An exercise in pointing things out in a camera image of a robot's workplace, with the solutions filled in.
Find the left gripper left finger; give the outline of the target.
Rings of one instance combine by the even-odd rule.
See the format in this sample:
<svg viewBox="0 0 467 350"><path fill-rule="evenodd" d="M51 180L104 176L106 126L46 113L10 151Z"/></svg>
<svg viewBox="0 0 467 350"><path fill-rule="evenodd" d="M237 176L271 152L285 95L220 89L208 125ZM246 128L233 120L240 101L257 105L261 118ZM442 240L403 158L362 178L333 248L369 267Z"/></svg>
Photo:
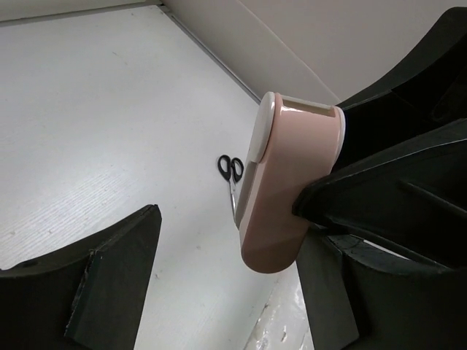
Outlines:
<svg viewBox="0 0 467 350"><path fill-rule="evenodd" d="M133 349L161 229L147 205L1 271L2 349Z"/></svg>

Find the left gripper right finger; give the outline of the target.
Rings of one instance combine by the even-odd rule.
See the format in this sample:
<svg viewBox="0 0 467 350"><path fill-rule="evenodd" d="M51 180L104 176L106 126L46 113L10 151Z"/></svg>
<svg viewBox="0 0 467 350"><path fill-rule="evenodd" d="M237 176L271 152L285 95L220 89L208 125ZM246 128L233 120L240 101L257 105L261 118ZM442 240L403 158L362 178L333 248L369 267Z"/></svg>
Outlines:
<svg viewBox="0 0 467 350"><path fill-rule="evenodd" d="M297 257L316 349L465 349L466 269L308 233Z"/></svg>

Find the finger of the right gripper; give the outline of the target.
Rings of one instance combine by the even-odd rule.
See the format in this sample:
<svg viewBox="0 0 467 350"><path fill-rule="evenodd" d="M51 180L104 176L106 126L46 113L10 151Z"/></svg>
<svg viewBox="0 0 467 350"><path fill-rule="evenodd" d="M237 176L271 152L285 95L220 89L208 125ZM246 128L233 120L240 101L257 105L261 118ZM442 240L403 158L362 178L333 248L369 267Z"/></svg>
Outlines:
<svg viewBox="0 0 467 350"><path fill-rule="evenodd" d="M340 169L466 118L466 8L445 11L386 75L341 102Z"/></svg>
<svg viewBox="0 0 467 350"><path fill-rule="evenodd" d="M466 266L466 121L457 120L305 187L293 213L398 253Z"/></svg>

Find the black handled scissors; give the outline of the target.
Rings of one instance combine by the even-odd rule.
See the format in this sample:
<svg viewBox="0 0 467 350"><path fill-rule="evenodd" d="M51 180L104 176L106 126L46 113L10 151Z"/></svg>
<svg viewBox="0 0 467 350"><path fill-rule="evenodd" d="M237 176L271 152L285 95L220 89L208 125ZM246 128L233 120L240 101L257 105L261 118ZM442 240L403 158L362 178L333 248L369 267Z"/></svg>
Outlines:
<svg viewBox="0 0 467 350"><path fill-rule="evenodd" d="M224 180L229 183L229 193L233 217L236 215L236 185L240 182L244 173L244 164L237 157L221 155L217 159L217 169Z"/></svg>

